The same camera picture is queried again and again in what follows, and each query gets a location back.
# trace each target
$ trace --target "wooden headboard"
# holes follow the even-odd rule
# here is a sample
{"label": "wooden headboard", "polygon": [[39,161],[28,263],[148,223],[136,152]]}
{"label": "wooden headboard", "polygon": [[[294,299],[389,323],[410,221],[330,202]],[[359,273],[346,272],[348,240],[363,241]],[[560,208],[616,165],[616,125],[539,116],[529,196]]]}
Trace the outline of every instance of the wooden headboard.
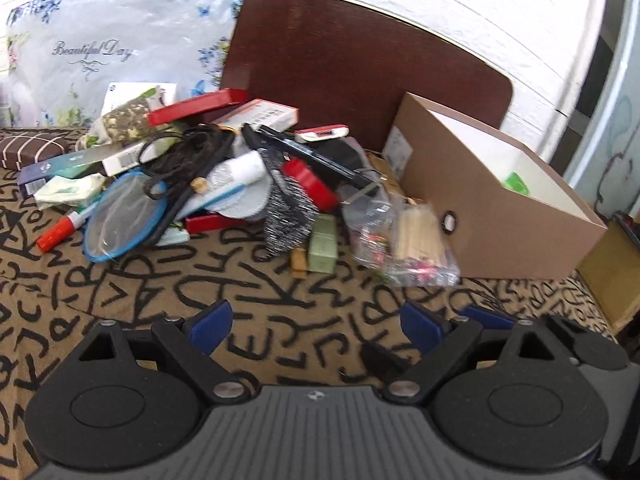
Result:
{"label": "wooden headboard", "polygon": [[381,150],[404,92],[499,128],[511,82],[421,28],[341,0],[245,0],[222,88],[300,109],[299,127],[344,123]]}

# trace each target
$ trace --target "striped cushion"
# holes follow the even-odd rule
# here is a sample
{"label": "striped cushion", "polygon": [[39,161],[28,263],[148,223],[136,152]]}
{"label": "striped cushion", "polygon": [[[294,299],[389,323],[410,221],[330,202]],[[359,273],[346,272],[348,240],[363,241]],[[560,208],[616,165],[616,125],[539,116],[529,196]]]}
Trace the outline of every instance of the striped cushion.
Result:
{"label": "striped cushion", "polygon": [[24,166],[68,152],[84,128],[0,128],[0,166]]}

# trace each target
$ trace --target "red marker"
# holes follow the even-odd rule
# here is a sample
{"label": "red marker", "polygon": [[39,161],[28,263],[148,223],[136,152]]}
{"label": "red marker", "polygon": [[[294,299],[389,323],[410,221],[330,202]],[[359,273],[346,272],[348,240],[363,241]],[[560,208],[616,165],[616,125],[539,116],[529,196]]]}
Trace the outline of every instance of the red marker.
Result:
{"label": "red marker", "polygon": [[62,240],[75,233],[76,230],[82,227],[82,225],[88,220],[89,216],[92,215],[96,205],[97,201],[92,203],[89,207],[85,207],[80,212],[72,211],[58,220],[57,224],[36,240],[40,250],[43,253],[47,253]]}

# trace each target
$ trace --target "metal screw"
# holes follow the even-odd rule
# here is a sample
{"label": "metal screw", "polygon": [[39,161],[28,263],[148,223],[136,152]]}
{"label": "metal screw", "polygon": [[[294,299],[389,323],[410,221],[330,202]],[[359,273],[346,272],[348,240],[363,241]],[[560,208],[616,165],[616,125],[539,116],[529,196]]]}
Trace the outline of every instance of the metal screw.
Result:
{"label": "metal screw", "polygon": [[213,388],[213,393],[221,399],[235,399],[244,394],[244,386],[240,383],[225,381],[224,383],[216,384]]}
{"label": "metal screw", "polygon": [[420,392],[420,385],[413,381],[394,381],[389,391],[396,397],[415,397]]}

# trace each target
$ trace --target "blue gripper pad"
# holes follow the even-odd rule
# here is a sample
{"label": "blue gripper pad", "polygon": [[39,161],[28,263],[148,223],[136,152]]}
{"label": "blue gripper pad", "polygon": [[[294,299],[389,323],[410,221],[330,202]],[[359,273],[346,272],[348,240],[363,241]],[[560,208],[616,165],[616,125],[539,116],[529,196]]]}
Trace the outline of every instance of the blue gripper pad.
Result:
{"label": "blue gripper pad", "polygon": [[450,323],[443,317],[411,301],[400,307],[400,327],[422,354],[436,348],[451,331]]}
{"label": "blue gripper pad", "polygon": [[227,300],[212,304],[184,322],[182,333],[205,355],[210,355],[231,332],[234,311]]}
{"label": "blue gripper pad", "polygon": [[483,328],[496,330],[510,330],[514,320],[510,316],[495,310],[488,310],[477,305],[467,305],[459,312],[460,316],[467,316],[482,325]]}

